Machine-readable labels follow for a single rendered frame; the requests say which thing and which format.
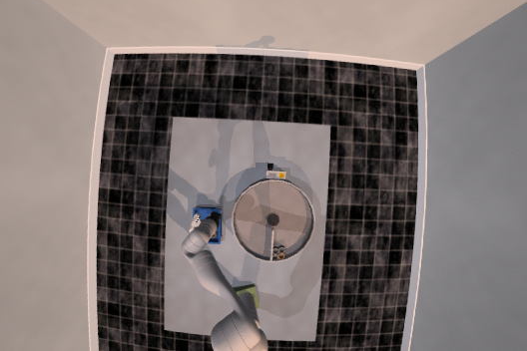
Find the blue open crate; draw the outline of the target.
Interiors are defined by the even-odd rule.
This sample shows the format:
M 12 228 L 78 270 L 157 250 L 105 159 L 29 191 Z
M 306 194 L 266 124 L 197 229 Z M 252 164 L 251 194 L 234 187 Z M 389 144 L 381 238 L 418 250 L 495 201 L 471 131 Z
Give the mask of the blue open crate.
M 202 209 L 202 208 L 214 208 L 214 209 Z M 198 210 L 196 210 L 196 209 L 198 209 Z M 195 207 L 193 207 L 193 217 L 194 217 L 194 214 L 198 212 L 198 213 L 201 214 L 201 217 L 202 217 L 202 220 L 203 220 L 207 216 L 209 216 L 209 214 L 212 211 L 220 213 L 222 215 L 223 208 L 220 207 L 220 206 L 217 206 L 217 207 L 195 206 Z M 208 243 L 210 243 L 210 244 L 218 244 L 222 240 L 223 240 L 223 236 L 222 236 L 222 217 L 221 217 L 221 219 L 220 219 L 220 226 L 219 226 L 219 228 L 217 230 L 217 235 L 216 235 L 216 237 L 211 237 L 211 239 L 209 240 Z

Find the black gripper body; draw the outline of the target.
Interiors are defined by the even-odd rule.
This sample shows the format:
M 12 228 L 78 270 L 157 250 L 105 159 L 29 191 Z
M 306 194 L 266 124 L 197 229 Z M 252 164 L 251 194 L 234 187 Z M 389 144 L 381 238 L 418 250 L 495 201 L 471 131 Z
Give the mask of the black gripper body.
M 212 226 L 214 233 L 217 232 L 219 226 L 220 226 L 220 218 L 221 214 L 217 212 L 213 212 L 209 218 L 201 219 L 201 215 L 199 213 L 196 213 L 193 217 L 191 226 L 189 228 L 189 233 L 194 229 L 194 227 L 199 226 L 201 223 L 208 223 Z

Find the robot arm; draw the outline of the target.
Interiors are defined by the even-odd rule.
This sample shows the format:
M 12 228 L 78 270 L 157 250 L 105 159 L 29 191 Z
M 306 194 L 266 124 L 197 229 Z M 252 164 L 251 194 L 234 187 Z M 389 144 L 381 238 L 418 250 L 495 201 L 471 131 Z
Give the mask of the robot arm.
M 226 300 L 234 310 L 213 328 L 212 347 L 214 351 L 267 351 L 265 334 L 259 329 L 254 297 L 250 293 L 238 296 L 221 272 L 213 254 L 209 250 L 202 250 L 213 233 L 210 224 L 201 223 L 191 231 L 181 247 L 183 255 L 194 267 L 200 284 Z

